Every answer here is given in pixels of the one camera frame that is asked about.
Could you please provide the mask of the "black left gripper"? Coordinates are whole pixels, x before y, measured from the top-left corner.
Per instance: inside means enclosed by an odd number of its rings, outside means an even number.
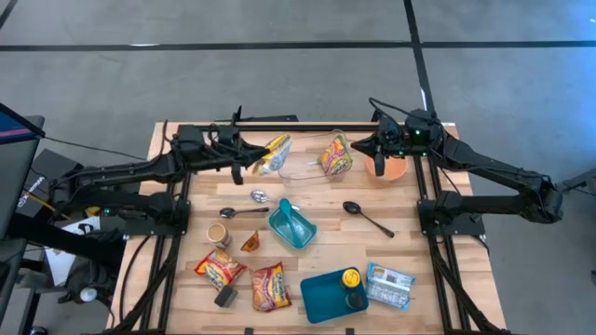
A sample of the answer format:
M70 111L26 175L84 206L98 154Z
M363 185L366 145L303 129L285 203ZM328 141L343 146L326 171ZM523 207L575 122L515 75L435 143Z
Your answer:
M247 169L269 153L269 150L263 146L248 143L241 145L237 127L211 124L208 126L207 137L209 145L205 167L231 167L231 175L236 185L244 183L241 169Z

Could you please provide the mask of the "teal plate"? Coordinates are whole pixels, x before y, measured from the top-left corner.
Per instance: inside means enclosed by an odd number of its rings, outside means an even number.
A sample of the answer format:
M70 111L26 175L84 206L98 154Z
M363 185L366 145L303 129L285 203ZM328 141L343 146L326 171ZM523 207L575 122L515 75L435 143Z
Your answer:
M295 247L301 247L303 244L300 240L299 235L296 233L294 224L293 224L293 219L292 219L292 215L291 215L291 211L292 211L292 207L291 207L291 202L287 199L287 198L282 198L279 200L279 209L280 211L284 214L288 226L290 228L290 232L291 232L291 239L293 241L293 245Z

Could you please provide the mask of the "brown taco seasoning packet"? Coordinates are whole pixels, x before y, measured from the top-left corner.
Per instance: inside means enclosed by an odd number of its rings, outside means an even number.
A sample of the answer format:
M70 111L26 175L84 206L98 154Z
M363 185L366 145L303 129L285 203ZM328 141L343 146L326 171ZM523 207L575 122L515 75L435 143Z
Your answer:
M241 251L253 252L260 246L259 232L255 231L242 245Z

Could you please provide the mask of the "dark bottle with yellow cap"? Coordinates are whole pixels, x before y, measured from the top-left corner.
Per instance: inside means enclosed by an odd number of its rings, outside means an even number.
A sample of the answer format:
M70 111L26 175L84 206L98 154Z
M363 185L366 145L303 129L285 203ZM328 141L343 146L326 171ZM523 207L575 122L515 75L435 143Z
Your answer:
M345 269L341 274L341 285L346 289L357 288L361 282L359 270L354 267Z

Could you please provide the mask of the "orange bowl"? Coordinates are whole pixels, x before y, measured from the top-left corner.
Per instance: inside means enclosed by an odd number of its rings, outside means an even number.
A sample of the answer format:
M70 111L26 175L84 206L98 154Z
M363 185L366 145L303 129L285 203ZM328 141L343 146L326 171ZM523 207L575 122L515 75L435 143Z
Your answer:
M379 181L396 181L405 175L408 169L408 161L405 158L389 157L385 159L385 170L382 176L377 176L375 172L374 161L370 157L364 160L366 171Z

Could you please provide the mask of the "clear plastic container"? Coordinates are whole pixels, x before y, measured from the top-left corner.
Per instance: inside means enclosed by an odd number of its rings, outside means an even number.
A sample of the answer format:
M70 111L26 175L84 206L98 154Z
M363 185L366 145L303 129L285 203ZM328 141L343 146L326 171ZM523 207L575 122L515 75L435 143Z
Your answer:
M291 151L283 167L278 171L279 177L286 181L296 182L341 181L349 170L338 175L326 176L321 165L318 163L318 157L337 135L345 136L350 153L351 149L349 148L346 134L339 129L319 134L302 134L292 137Z

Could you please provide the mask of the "black spoon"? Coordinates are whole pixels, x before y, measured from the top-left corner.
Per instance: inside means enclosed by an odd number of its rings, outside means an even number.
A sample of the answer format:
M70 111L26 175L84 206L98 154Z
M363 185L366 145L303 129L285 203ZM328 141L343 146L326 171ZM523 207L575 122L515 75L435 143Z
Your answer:
M376 221L374 221L373 219L371 219L370 217L368 217L366 214L364 214L362 212L362 209L360 207L359 204L357 204L356 202L353 201L345 201L343 203L343 209L350 213L350 214L354 214L354 215L360 215L363 218L365 218L367 221L369 221L370 223L372 223L374 226L376 226L384 235L386 235L389 238L393 238L395 236L395 233L389 229L387 229L385 226L377 223Z

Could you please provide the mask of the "red yellow ramen packet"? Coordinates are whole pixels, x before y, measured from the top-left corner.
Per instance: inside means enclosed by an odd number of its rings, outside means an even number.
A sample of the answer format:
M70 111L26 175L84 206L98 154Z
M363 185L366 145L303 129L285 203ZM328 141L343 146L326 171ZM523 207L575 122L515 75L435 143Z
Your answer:
M221 291L223 287L231 285L246 268L246 265L235 261L223 249L215 248L198 263L195 273L206 276Z
M291 306L284 281L283 263L251 270L252 307L258 312L272 312Z

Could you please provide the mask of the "blue white snack packet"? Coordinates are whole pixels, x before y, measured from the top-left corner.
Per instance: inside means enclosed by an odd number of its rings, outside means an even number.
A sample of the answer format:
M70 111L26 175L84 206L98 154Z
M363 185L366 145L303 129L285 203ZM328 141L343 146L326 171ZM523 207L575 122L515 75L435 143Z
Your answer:
M414 276L387 268L375 262L368 264L366 295L369 300L406 311L411 301Z

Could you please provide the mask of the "black sponge block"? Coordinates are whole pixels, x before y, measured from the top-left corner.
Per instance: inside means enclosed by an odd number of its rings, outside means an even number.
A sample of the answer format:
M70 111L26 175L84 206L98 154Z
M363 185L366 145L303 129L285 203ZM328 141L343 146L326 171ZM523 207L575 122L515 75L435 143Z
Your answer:
M237 296L237 291L230 285L222 287L219 294L216 296L214 303L221 307L229 307Z

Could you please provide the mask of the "large teal tray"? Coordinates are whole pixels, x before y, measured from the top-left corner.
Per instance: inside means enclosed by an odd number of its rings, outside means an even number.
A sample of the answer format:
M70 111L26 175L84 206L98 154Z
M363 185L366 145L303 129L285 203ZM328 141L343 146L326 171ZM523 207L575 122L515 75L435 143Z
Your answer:
M301 282L306 317L311 324L362 312L369 307L361 275L357 288L346 289L341 285L345 269L308 277Z

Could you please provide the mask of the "black equipment stand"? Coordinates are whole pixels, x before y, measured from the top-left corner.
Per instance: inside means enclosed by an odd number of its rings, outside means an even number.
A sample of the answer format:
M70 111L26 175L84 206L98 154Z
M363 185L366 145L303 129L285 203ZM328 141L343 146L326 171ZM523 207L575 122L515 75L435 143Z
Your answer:
M96 261L104 266L119 267L123 245L99 241L89 235L70 233L33 218L14 214L0 223L0 326L16 284L26 246L34 242Z

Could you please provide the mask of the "white paper sheet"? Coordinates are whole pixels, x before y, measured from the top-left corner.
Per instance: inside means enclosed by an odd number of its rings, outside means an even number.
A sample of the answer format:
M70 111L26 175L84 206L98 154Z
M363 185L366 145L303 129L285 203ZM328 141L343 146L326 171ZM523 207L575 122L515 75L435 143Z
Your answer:
M65 225L61 229L75 235L90 235L93 232L100 231L101 222L97 216L89 217ZM45 253L53 284L55 286L64 285L75 262L75 255L56 248L45 248Z

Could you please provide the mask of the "black computer monitor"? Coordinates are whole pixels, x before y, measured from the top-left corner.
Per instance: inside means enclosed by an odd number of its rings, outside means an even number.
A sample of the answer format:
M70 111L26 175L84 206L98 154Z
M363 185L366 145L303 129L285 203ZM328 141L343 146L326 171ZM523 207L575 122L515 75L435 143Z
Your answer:
M45 117L22 116L0 102L0 240L7 235L39 141Z

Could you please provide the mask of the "black bracket bar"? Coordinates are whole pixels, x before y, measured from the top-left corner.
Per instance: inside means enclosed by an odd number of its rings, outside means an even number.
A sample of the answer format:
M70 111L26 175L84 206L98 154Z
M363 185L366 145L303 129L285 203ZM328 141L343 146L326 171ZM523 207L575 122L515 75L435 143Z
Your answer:
M298 122L299 119L295 114L284 114L274 116L249 116L243 117L241 115L242 106L239 106L237 111L232 113L230 119L220 119L220 122Z

